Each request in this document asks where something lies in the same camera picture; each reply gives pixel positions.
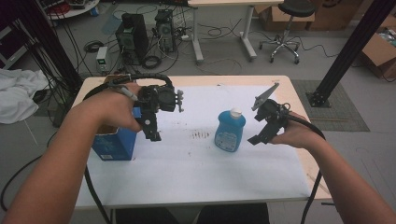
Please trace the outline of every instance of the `bottle cap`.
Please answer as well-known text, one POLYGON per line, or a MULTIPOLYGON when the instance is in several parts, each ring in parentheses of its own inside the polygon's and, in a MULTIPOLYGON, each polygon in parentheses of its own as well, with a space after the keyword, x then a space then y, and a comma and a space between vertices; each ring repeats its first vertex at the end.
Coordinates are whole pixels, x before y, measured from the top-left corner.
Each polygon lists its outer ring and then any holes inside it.
POLYGON ((239 117, 241 117, 242 115, 242 110, 237 107, 234 107, 231 109, 230 114, 231 114, 231 118, 239 119, 239 117))

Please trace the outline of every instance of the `office chair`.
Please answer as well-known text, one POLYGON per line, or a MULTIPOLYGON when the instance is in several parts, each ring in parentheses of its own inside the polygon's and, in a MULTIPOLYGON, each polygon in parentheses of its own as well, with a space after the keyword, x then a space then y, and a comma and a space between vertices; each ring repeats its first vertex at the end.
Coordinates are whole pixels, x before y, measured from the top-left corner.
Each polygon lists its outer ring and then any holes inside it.
POLYGON ((289 19, 288 25, 286 26, 286 30, 283 32, 282 36, 276 35, 274 40, 261 41, 260 49, 262 49, 262 44, 277 45, 277 47, 274 49, 274 51, 271 54, 270 62, 273 63, 275 54, 280 49, 285 48, 294 55, 294 63, 297 64, 300 62, 300 57, 296 51, 300 47, 300 42, 287 41, 286 38, 288 38, 293 18, 294 17, 309 17, 309 16, 311 16, 315 12, 315 6, 308 0, 285 0, 283 3, 279 4, 278 7, 282 12, 290 15, 290 19, 289 19))

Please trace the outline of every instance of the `white paper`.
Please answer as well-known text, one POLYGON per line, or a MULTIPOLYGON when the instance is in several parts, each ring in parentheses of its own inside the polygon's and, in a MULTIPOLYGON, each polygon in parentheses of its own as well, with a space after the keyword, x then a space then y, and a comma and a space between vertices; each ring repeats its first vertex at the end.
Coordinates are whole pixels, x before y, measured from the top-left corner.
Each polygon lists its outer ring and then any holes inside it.
MULTIPOLYGON (((183 87, 184 112, 157 114, 160 142, 143 133, 136 138, 131 161, 101 161, 92 151, 88 166, 103 204, 269 202, 306 199, 310 189, 295 149, 251 145, 265 120, 254 119, 255 96, 269 87, 183 87), (234 153, 214 144, 218 115, 239 107, 247 120, 234 153)), ((85 183, 77 206, 94 206, 85 183)))

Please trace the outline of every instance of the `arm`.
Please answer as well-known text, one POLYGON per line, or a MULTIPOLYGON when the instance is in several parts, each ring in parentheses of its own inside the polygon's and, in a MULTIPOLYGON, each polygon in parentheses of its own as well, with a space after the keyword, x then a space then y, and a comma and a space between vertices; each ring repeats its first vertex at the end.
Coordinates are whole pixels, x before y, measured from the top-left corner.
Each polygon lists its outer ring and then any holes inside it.
MULTIPOLYGON (((139 87, 128 84, 137 94, 139 87)), ((138 132, 133 102, 103 91, 73 107, 52 144, 22 185, 4 223, 68 223, 78 197, 93 138, 102 124, 138 132)))
POLYGON ((303 147, 318 163, 337 211, 345 223, 396 223, 395 212, 324 139, 304 125, 289 121, 273 144, 303 147))

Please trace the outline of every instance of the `blue box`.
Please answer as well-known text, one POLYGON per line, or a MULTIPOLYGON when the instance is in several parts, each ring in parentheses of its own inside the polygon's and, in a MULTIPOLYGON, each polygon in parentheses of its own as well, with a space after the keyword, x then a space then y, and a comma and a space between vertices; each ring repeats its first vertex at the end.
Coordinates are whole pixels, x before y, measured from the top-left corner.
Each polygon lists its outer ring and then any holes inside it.
MULTIPOLYGON (((140 108, 134 107, 135 118, 140 118, 140 108)), ((130 161, 134 152, 136 133, 126 128, 103 125, 93 139, 92 148, 102 161, 130 161)))

